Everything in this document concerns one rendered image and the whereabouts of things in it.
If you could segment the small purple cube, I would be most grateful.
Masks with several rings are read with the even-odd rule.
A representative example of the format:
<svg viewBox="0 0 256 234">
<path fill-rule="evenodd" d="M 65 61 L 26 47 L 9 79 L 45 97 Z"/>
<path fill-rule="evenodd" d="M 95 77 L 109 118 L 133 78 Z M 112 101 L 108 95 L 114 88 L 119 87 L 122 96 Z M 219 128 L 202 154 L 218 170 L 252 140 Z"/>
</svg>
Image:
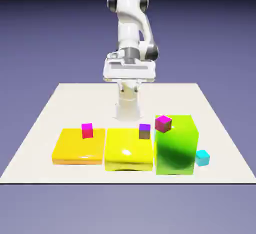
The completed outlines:
<svg viewBox="0 0 256 234">
<path fill-rule="evenodd" d="M 139 125 L 139 139 L 150 139 L 151 137 L 151 125 L 140 124 Z"/>
</svg>

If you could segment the large yellow box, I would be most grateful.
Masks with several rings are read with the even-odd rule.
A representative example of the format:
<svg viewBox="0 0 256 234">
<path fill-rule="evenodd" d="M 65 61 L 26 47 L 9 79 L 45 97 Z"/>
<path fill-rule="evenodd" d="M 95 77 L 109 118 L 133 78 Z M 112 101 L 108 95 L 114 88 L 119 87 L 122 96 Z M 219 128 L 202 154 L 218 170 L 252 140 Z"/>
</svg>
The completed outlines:
<svg viewBox="0 0 256 234">
<path fill-rule="evenodd" d="M 106 132 L 106 171 L 152 171 L 152 140 L 140 139 L 137 128 L 109 128 Z"/>
</svg>

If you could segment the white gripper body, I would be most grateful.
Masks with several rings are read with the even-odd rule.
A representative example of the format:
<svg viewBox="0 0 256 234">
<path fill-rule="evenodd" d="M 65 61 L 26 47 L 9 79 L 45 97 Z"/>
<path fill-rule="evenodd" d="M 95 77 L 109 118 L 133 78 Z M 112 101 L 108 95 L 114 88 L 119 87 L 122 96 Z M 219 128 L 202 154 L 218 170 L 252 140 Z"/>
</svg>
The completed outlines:
<svg viewBox="0 0 256 234">
<path fill-rule="evenodd" d="M 103 68 L 103 79 L 107 82 L 119 80 L 137 80 L 139 82 L 154 82 L 156 78 L 156 63 L 154 61 L 134 60 L 125 63 L 124 58 L 106 59 Z"/>
</svg>

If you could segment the large orange box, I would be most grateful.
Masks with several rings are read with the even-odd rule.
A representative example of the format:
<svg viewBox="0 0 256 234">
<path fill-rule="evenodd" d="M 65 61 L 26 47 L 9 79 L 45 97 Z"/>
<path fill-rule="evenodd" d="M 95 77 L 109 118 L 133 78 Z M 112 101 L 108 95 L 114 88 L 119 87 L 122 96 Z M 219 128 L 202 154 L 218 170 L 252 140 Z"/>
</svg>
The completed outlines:
<svg viewBox="0 0 256 234">
<path fill-rule="evenodd" d="M 100 165 L 105 147 L 105 129 L 94 129 L 92 138 L 83 138 L 82 130 L 63 129 L 52 153 L 56 165 Z"/>
</svg>

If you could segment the large green box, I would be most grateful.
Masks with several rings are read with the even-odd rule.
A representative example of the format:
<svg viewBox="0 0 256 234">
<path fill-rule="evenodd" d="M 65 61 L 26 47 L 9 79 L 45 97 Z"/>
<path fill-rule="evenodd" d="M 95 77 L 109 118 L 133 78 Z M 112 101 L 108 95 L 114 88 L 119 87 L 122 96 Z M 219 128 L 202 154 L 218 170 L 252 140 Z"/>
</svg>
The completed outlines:
<svg viewBox="0 0 256 234">
<path fill-rule="evenodd" d="M 154 155 L 157 175 L 192 175 L 199 132 L 190 115 L 169 115 L 171 129 L 155 131 Z"/>
</svg>

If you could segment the small cyan cube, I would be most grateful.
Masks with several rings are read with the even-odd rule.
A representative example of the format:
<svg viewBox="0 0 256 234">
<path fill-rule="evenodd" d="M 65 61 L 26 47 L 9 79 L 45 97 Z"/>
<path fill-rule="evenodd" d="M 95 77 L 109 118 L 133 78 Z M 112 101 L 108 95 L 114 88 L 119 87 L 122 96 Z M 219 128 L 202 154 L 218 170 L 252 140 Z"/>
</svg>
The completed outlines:
<svg viewBox="0 0 256 234">
<path fill-rule="evenodd" d="M 199 150 L 199 151 L 196 152 L 195 163 L 199 167 L 208 165 L 209 161 L 210 161 L 210 155 L 208 154 L 207 151 Z"/>
</svg>

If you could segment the small magenta cube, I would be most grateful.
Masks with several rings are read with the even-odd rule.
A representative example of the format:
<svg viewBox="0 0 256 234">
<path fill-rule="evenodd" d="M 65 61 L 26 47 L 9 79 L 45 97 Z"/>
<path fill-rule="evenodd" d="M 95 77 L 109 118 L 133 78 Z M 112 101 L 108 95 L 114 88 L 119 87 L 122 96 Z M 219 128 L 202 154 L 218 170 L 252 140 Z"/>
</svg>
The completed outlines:
<svg viewBox="0 0 256 234">
<path fill-rule="evenodd" d="M 172 118 L 169 118 L 165 115 L 157 117 L 155 119 L 155 129 L 162 133 L 166 133 L 172 128 Z"/>
<path fill-rule="evenodd" d="M 93 125 L 92 123 L 83 123 L 81 125 L 82 138 L 92 138 L 93 137 Z"/>
</svg>

